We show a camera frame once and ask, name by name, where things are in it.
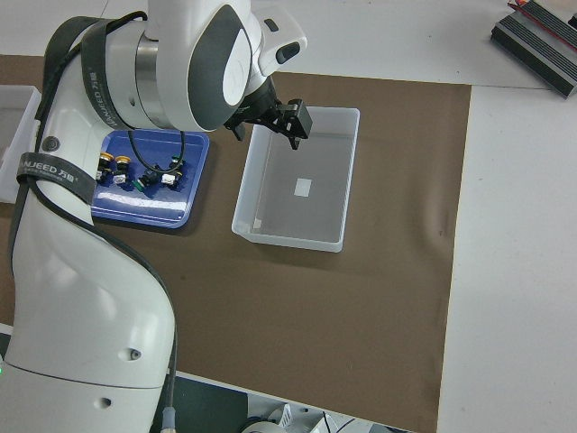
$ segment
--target red wire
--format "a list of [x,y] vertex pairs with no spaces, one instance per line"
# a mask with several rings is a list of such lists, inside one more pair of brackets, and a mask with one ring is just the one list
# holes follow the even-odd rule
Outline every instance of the red wire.
[[[526,2],[524,2],[524,0],[516,0],[516,1],[517,1],[517,3],[519,3],[519,2],[523,2],[524,4],[526,3]],[[541,27],[543,30],[545,30],[547,33],[549,33],[551,36],[553,36],[555,39],[558,39],[559,41],[561,41],[562,43],[567,45],[569,48],[571,48],[573,51],[577,52],[577,47],[572,45],[569,41],[567,41],[562,36],[558,35],[554,31],[550,30],[547,26],[545,26],[543,23],[541,23],[539,20],[537,20],[532,14],[530,14],[529,12],[524,10],[520,5],[515,5],[513,3],[507,3],[507,6],[510,7],[511,9],[519,11],[524,16],[526,16],[528,19],[530,19],[535,24],[537,24],[539,27]]]

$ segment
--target small sticker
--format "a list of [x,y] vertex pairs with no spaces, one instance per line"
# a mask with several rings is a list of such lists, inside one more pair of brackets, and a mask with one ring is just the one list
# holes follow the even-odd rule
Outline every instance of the small sticker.
[[297,186],[295,186],[295,196],[308,197],[310,193],[311,179],[297,179]]

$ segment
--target brown paper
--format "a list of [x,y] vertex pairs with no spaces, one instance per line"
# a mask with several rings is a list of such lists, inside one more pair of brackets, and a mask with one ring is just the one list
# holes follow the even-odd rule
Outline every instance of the brown paper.
[[[2,82],[41,77],[0,72]],[[361,111],[341,253],[251,244],[231,232],[248,138],[238,143],[226,130],[211,134],[182,230],[106,229],[165,277],[179,370],[434,432],[470,87],[298,74],[275,82],[284,101]],[[0,321],[10,322],[12,283],[0,277]]]

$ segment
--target blue tray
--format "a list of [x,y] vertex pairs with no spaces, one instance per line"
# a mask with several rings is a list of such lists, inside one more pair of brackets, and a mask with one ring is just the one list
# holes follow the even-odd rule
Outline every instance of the blue tray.
[[[134,140],[144,160],[151,165],[158,163],[163,169],[169,167],[172,155],[180,154],[178,131],[138,130],[134,132]],[[136,159],[126,131],[110,133],[103,142],[102,150],[114,157],[130,157],[130,180],[119,186],[112,182],[112,176],[108,176],[104,184],[97,184],[92,204],[93,217],[165,228],[183,226],[188,221],[197,194],[208,147],[206,134],[186,133],[185,163],[179,187],[170,189],[158,183],[140,192],[132,180],[140,178],[146,169]]]

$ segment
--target black velcro strap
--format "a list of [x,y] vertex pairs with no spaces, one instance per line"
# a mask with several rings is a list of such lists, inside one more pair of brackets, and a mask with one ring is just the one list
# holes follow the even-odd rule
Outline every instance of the black velcro strap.
[[58,183],[79,196],[89,205],[96,189],[96,181],[85,171],[58,156],[27,152],[20,158],[16,179],[23,183],[27,176]]
[[52,75],[56,71],[64,56],[66,56],[77,37],[92,24],[101,18],[91,16],[75,16],[64,22],[52,35],[46,51],[44,52],[44,79],[43,87],[46,88]]
[[82,78],[90,104],[105,124],[114,129],[132,129],[118,115],[106,80],[106,27],[112,20],[94,24],[82,38]]

